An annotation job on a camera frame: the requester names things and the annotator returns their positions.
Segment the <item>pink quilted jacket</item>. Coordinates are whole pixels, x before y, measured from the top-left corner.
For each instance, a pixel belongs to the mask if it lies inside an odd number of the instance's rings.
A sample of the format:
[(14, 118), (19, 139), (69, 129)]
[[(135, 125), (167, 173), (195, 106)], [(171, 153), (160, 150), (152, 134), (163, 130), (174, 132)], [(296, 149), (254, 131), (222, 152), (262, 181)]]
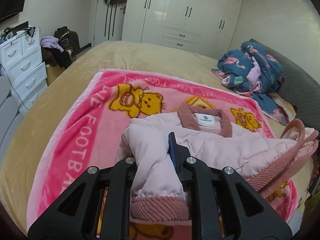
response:
[(133, 156), (137, 173), (131, 190), (131, 217), (148, 222), (189, 219), (187, 195), (169, 155), (169, 134), (209, 167), (232, 167), (263, 198), (280, 189), (314, 154), (318, 132), (294, 119), (280, 138), (265, 138), (235, 123), (220, 109), (182, 104), (176, 112), (134, 118), (117, 152)]

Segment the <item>dark clothes pile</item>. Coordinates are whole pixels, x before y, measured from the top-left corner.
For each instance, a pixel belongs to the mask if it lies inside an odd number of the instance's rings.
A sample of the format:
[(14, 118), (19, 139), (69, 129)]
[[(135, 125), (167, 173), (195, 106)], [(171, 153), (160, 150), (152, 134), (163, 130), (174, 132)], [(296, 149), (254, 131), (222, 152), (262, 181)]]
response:
[(72, 59), (75, 59), (81, 50), (78, 34), (67, 26), (57, 28), (53, 36), (41, 38), (40, 46), (45, 64), (65, 69), (72, 64)]

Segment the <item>pink cartoon bear blanket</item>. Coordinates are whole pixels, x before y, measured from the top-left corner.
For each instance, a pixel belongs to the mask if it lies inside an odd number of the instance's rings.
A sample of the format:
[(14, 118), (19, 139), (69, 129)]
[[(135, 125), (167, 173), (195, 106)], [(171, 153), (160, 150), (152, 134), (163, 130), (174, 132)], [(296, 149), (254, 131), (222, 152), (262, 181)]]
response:
[(38, 165), (27, 207), (31, 226), (90, 165), (114, 164), (120, 136), (132, 118), (174, 112), (182, 103), (231, 110), (245, 118), (244, 127), (266, 138), (275, 133), (258, 104), (226, 92), (216, 82), (207, 87), (172, 76), (132, 70), (103, 69), (91, 80), (52, 135)]

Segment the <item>grey desk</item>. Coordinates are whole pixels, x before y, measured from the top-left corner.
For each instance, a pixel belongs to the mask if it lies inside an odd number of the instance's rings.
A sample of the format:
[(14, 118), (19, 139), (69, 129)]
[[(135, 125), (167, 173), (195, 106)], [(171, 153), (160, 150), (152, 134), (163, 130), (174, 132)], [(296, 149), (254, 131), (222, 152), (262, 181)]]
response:
[(9, 144), (24, 116), (18, 111), (18, 102), (11, 94), (11, 86), (6, 76), (1, 76), (0, 85), (0, 161), (2, 163)]

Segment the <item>beige bed cover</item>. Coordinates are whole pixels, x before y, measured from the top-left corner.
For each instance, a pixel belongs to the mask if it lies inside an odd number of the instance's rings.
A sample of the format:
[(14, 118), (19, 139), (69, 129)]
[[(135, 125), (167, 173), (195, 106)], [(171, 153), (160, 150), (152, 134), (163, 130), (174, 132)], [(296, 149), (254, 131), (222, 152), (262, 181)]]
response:
[[(106, 42), (76, 60), (49, 85), (31, 107), (4, 157), (1, 166), (1, 201), (14, 224), (23, 234), (28, 232), (28, 200), (40, 160), (58, 125), (95, 74), (103, 69), (132, 70), (158, 73), (213, 87), (216, 82), (221, 85), (220, 79), (211, 70), (215, 64), (215, 59), (199, 54), (130, 42)], [(221, 87), (224, 91), (233, 93), (223, 85)], [(236, 109), (231, 112), (236, 118), (233, 123), (245, 128), (243, 115)], [(280, 138), (288, 124), (280, 125), (265, 115), (264, 117), (274, 130), (274, 138)], [(308, 166), (310, 161), (311, 157), (302, 168)], [(289, 221), (298, 210), (299, 201), (307, 188), (307, 180), (303, 181), (301, 186), (294, 183), (302, 168), (281, 185), (279, 190), (264, 198), (285, 221)], [(133, 220), (134, 232), (144, 236), (156, 236), (156, 233), (147, 227), (148, 221)]]

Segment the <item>blue flamingo print quilt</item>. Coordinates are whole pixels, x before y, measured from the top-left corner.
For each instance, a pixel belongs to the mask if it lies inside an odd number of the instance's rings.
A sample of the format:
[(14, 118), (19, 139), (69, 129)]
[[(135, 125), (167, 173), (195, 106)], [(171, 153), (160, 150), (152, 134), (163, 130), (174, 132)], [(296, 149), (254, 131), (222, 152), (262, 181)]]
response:
[(287, 125), (296, 117), (295, 109), (279, 95), (285, 81), (282, 66), (261, 45), (243, 42), (240, 49), (225, 53), (212, 72), (224, 87), (255, 100), (270, 119)]

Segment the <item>grey quilted headboard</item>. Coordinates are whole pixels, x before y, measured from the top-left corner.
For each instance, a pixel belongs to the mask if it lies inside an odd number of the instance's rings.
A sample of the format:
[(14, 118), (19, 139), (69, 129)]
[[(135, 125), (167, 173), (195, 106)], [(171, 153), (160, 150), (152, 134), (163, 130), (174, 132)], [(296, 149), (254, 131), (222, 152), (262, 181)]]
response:
[(319, 130), (320, 127), (320, 94), (319, 84), (300, 66), (271, 49), (270, 47), (250, 39), (264, 47), (282, 66), (282, 75), (285, 81), (281, 85), (279, 95), (291, 105), (297, 107), (296, 117), (302, 120), (305, 126)]

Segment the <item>white drawer cabinet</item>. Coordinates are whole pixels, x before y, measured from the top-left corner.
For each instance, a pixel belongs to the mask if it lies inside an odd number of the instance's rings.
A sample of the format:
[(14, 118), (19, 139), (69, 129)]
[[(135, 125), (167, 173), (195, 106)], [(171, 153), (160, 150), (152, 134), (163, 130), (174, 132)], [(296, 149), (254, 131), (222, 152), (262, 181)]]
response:
[(9, 34), (1, 43), (1, 74), (8, 77), (10, 92), (25, 115), (48, 87), (37, 27)]

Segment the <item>white wardrobe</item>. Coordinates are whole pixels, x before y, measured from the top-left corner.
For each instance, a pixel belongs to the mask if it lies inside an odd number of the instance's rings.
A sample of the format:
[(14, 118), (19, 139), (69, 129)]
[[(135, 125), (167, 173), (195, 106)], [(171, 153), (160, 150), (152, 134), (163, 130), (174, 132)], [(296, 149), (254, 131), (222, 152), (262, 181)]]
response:
[(243, 0), (127, 0), (122, 40), (219, 59), (229, 50)]

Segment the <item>white door with bags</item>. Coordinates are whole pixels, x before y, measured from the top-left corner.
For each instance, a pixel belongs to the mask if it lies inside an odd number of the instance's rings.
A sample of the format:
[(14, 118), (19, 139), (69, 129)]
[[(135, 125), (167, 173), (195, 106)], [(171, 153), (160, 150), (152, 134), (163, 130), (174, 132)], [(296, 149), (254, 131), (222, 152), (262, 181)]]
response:
[(125, 9), (126, 3), (109, 5), (105, 0), (93, 0), (92, 46), (121, 40)]

